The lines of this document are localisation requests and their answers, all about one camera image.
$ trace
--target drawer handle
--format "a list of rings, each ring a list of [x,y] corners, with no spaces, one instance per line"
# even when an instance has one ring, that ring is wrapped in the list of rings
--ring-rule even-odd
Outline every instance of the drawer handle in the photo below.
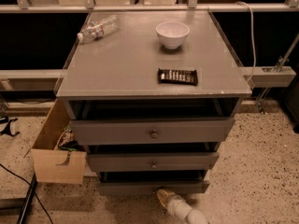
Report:
[[[156,130],[152,130],[152,131],[150,132],[150,137],[151,137],[151,138],[158,138],[158,137],[159,137],[159,134],[157,133]]]
[[[151,164],[150,164],[150,168],[156,169],[157,167],[158,167],[157,163],[155,161],[152,161]]]

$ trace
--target bowl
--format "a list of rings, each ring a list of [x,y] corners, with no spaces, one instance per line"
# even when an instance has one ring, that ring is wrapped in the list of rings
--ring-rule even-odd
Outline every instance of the bowl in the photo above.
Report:
[[[167,49],[176,49],[186,40],[190,28],[178,21],[165,21],[157,25],[156,32]]]

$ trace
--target bottle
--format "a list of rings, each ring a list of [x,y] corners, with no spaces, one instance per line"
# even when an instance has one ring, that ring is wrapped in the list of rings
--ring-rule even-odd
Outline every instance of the bottle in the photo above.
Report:
[[[83,26],[77,34],[78,40],[82,43],[94,41],[96,38],[104,37],[120,28],[118,16],[111,15],[100,21],[91,21]]]

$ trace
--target speckled floor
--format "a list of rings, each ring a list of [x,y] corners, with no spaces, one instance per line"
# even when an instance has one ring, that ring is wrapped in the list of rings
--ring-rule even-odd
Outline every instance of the speckled floor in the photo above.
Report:
[[[264,104],[265,115],[243,104],[236,123],[220,147],[220,158],[207,174],[205,194],[184,196],[211,224],[299,223],[299,134],[292,131],[278,103]],[[43,112],[18,117],[15,138],[0,136],[0,162],[28,181],[33,162],[28,149],[45,120]],[[27,186],[0,169],[0,199],[22,197]],[[82,185],[38,184],[37,195],[55,224],[176,224],[155,195],[101,197],[96,177]],[[16,223],[17,211],[0,211],[0,223]],[[50,223],[36,199],[27,223]]]

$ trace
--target gray tabletop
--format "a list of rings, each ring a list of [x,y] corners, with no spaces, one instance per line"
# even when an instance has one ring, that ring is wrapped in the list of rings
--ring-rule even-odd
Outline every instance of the gray tabletop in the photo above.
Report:
[[[251,90],[206,11],[114,12],[121,28],[90,44],[79,44],[57,96],[65,99],[117,97],[242,97]],[[100,20],[108,13],[93,13]],[[191,31],[176,50],[165,49],[155,28],[180,21]],[[158,68],[196,69],[197,86],[160,84]]]

